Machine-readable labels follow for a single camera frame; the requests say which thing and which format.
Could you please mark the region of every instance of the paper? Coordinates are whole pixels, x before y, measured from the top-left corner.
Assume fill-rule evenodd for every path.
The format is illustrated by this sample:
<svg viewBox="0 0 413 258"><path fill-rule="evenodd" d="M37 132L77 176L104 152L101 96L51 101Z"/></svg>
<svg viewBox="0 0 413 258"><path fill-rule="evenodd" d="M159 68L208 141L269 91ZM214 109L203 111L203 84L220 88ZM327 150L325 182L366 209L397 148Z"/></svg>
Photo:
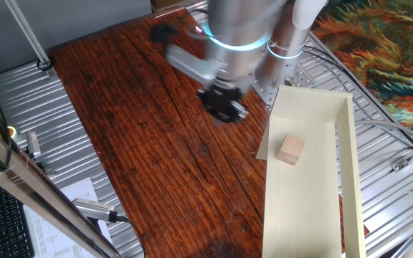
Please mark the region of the paper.
<svg viewBox="0 0 413 258"><path fill-rule="evenodd" d="M66 186L61 190L71 201L76 198L98 201L90 178L81 180L71 186ZM27 218L29 234L33 242L34 253L36 254L35 258L94 257L26 205L24 205L24 211ZM106 223L99 221L98 225L103 236L105 236L109 242L113 243Z"/></svg>

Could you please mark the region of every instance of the wooden block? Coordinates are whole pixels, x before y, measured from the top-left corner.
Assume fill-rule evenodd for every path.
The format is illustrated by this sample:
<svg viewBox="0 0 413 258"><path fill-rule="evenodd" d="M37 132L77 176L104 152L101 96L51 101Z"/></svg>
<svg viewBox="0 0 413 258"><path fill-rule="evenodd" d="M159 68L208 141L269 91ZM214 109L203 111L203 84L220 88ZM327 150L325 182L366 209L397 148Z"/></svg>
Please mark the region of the wooden block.
<svg viewBox="0 0 413 258"><path fill-rule="evenodd" d="M300 154L302 154L304 144L305 141L298 136L287 134L276 158L294 166L298 162Z"/></svg>

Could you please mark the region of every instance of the black cable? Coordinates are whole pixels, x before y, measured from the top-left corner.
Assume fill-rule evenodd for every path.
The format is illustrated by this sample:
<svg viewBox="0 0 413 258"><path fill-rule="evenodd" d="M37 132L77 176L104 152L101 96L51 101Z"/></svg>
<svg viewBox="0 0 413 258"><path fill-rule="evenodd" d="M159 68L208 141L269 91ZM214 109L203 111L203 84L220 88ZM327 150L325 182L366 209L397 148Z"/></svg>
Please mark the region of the black cable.
<svg viewBox="0 0 413 258"><path fill-rule="evenodd" d="M135 226L135 224L131 223L127 218L125 218L124 216L116 216L115 217L116 221L121 221L121 222L127 222L129 223L134 229L136 234L138 235L138 238L141 240L141 249L143 250L143 255L144 258L146 258L146 248L144 246L144 240L143 240L143 236L141 236L140 231L138 230L138 228Z"/></svg>
<svg viewBox="0 0 413 258"><path fill-rule="evenodd" d="M4 137L7 140L7 155L6 155L6 160L4 163L4 167L0 166L0 171L5 171L8 167L9 167L9 163L11 161L11 156L12 156L12 139L11 136L9 134L9 130L7 128L7 120L6 117L3 114L3 110L1 108L0 105L0 115L1 115L1 119L3 120L3 128L2 128L2 133L4 135Z"/></svg>
<svg viewBox="0 0 413 258"><path fill-rule="evenodd" d="M317 51L319 51L319 52L321 52L321 53L324 53L327 57L331 57L328 53L324 52L324 51L321 50L321 49L318 49L318 48L316 48L316 47L310 47L310 48L311 48L311 49L314 49L314 50L317 50ZM331 59L334 60L334 62L333 62L333 61L330 61L329 59L326 59L326 58L320 56L319 54L315 54L315 53L310 52L310 50L303 50L303 52L304 52L304 53L311 54L311 55L313 55L313 56L315 56L315 57L317 57L317 58L319 58L319 59L321 59L321 60L323 60L323 61L325 61L325 62L327 62L327 63L329 63L329 64L331 64L331 65L333 65L333 66L335 66L335 67L337 67L337 68L338 68L340 71L342 71L348 78L350 78L350 80L352 81L352 83L356 84L357 86L360 86L359 83L356 81L356 78L355 78L353 75L351 75L350 72L349 72L347 69L343 68L338 62L336 62L336 61L334 60L334 58L331 57Z"/></svg>
<svg viewBox="0 0 413 258"><path fill-rule="evenodd" d="M201 12L203 14L209 15L207 10L203 10L203 9L194 9L192 11L190 11L191 13L193 12Z"/></svg>

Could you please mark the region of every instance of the metal grating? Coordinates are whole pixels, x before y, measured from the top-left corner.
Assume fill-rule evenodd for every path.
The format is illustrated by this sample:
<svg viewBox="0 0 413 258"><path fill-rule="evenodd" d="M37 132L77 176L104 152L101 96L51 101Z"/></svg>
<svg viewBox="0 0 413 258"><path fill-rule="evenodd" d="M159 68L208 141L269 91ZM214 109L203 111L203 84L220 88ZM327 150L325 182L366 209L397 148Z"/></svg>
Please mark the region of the metal grating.
<svg viewBox="0 0 413 258"><path fill-rule="evenodd" d="M58 76L49 77L36 62L0 74L0 103L8 123L18 131L15 141L21 148L27 145L25 132L37 133L42 150L37 161L54 169L49 178L59 188L90 177L98 200L125 214ZM120 254L143 257L130 224L107 225Z"/></svg>
<svg viewBox="0 0 413 258"><path fill-rule="evenodd" d="M207 7L207 1L203 1L188 10ZM207 23L205 14L192 15L200 25ZM314 35L307 45L329 52ZM316 50L311 52L326 57ZM303 53L299 71L300 81L296 82L299 87L352 93L355 121L396 122L364 86L352 84L337 67ZM412 144L398 130L375 125L356 126L356 140L364 224L371 231L366 236L366 250L368 257L379 257L413 235L413 164L398 173L391 168L393 162L410 152ZM338 178L341 194L339 167Z"/></svg>

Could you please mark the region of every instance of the gray wall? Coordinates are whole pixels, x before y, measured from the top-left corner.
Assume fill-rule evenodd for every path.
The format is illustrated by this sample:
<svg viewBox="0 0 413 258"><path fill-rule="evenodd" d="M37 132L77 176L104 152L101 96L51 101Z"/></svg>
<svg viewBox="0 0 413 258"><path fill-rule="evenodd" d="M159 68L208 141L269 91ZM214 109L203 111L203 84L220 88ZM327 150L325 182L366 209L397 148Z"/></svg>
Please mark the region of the gray wall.
<svg viewBox="0 0 413 258"><path fill-rule="evenodd" d="M149 0L18 0L44 49L151 13ZM0 0L0 72L37 59Z"/></svg>

